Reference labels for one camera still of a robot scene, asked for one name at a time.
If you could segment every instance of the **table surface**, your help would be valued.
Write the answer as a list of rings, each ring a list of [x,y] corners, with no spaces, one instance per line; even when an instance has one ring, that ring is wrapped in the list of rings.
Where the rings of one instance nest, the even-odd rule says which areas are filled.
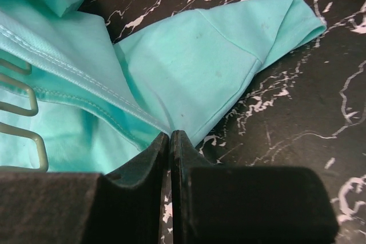
[[[118,42],[181,11],[237,1],[86,0],[81,10],[104,17]],[[337,243],[365,243],[366,0],[305,1],[327,31],[257,74],[197,149],[224,165],[310,167],[341,224]],[[161,243],[172,243],[169,188],[163,222]]]

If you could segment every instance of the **turquoise cloth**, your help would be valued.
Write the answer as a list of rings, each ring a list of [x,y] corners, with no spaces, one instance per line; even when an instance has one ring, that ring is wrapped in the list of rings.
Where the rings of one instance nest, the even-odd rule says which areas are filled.
[[[234,105],[256,73],[325,30],[303,0],[250,0],[185,11],[112,45],[83,0],[0,0],[0,58],[33,67],[0,73],[31,86],[32,118],[0,121],[45,140],[50,171],[108,173],[160,131],[194,145]],[[0,83],[0,100],[27,107]],[[0,165],[38,167],[34,146],[0,134]]]

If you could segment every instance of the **black plastic object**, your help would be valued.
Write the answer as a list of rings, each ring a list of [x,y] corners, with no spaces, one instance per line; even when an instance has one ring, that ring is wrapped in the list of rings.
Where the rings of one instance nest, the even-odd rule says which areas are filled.
[[[333,243],[339,226],[319,177],[303,167],[225,167],[172,135],[174,244]]]
[[[0,173],[0,242],[158,243],[168,140],[106,176]]]

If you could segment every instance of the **garment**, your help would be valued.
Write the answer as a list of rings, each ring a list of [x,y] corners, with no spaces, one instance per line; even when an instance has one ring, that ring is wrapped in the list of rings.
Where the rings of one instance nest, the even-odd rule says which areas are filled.
[[[160,132],[194,145],[234,105],[253,76],[325,30],[303,0],[250,0],[179,13],[112,45],[83,0],[0,0],[0,58],[32,65],[0,73],[33,88],[39,113],[0,121],[45,140],[50,171],[108,173]],[[26,106],[0,83],[0,100]],[[0,165],[37,167],[25,141],[0,134]]]

